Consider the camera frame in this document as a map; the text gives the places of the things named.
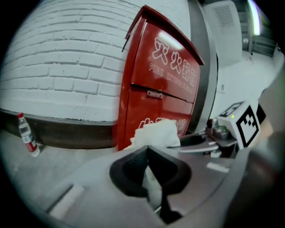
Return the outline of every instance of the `white brick wall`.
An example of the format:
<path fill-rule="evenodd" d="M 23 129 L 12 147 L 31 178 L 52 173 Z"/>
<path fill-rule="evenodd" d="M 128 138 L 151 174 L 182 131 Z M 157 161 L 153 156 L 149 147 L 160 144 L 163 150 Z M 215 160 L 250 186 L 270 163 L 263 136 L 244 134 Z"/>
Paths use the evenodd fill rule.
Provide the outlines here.
<path fill-rule="evenodd" d="M 117 119 L 124 36 L 143 5 L 190 38 L 187 0 L 44 0 L 4 59 L 0 108 L 91 121 Z"/>

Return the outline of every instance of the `vent grille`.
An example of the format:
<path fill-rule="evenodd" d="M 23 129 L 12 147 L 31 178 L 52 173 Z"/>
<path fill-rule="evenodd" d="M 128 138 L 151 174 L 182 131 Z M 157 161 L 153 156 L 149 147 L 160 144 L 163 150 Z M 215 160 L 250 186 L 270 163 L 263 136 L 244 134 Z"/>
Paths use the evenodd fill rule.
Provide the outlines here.
<path fill-rule="evenodd" d="M 229 6 L 216 7 L 215 12 L 219 18 L 221 27 L 234 27 L 231 9 Z"/>

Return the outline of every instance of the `ceiling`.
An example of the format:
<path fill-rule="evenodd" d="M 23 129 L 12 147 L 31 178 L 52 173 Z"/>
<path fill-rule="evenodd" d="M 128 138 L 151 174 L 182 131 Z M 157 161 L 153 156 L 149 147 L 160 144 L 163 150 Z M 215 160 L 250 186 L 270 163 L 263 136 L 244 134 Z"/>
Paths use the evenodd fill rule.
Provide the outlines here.
<path fill-rule="evenodd" d="M 201 3 L 210 4 L 219 0 L 204 0 Z M 259 17 L 261 21 L 261 34 L 259 36 L 251 35 L 252 27 L 252 15 L 250 8 L 248 7 L 247 0 L 232 0 L 236 5 L 236 9 L 240 18 L 240 26 L 242 39 L 248 38 L 249 42 L 242 43 L 242 49 L 244 51 L 264 54 L 266 56 L 273 56 L 277 43 L 273 38 L 273 31 L 270 26 L 270 22 L 265 14 L 259 10 Z"/>

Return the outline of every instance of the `bottle label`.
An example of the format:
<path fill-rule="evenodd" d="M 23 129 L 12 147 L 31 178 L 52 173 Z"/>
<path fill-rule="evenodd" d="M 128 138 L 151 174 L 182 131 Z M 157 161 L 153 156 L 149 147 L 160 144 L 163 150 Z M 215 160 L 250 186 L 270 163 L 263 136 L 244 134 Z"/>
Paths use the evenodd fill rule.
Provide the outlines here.
<path fill-rule="evenodd" d="M 37 149 L 37 144 L 34 140 L 32 133 L 23 136 L 22 139 L 30 152 L 34 152 Z"/>

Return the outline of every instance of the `white wall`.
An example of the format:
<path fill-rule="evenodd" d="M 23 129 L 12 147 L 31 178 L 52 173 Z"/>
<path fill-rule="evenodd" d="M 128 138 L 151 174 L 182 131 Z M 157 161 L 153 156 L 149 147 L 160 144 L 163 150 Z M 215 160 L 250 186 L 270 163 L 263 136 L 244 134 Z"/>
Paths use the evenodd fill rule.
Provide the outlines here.
<path fill-rule="evenodd" d="M 147 4 L 190 38 L 187 0 L 44 0 L 17 31 L 3 62 L 0 108 L 114 121 L 124 37 Z"/>
<path fill-rule="evenodd" d="M 270 86 L 284 62 L 284 55 L 274 58 L 248 52 L 242 53 L 241 62 L 221 68 L 218 72 L 217 93 L 210 118 L 219 115 L 231 104 L 248 99 L 259 99 L 262 91 Z"/>

